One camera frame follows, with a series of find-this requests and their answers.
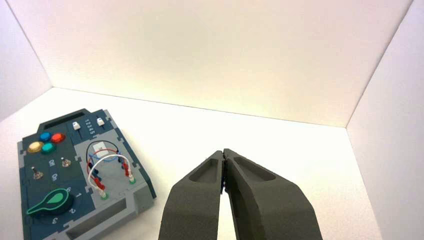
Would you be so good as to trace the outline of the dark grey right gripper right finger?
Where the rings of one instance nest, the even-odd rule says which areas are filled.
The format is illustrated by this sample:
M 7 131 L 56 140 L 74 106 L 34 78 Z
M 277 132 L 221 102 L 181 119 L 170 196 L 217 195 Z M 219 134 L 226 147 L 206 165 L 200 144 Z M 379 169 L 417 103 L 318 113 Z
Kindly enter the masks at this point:
M 225 191 L 238 240 L 321 240 L 315 210 L 295 183 L 226 148 Z

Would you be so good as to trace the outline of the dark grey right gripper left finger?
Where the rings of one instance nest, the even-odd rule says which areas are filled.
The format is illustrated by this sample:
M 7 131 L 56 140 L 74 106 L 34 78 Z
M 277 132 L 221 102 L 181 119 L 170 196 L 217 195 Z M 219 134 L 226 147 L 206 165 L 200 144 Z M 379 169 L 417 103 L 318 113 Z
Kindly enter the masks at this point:
M 224 156 L 217 150 L 170 190 L 160 240 L 215 240 L 218 237 Z

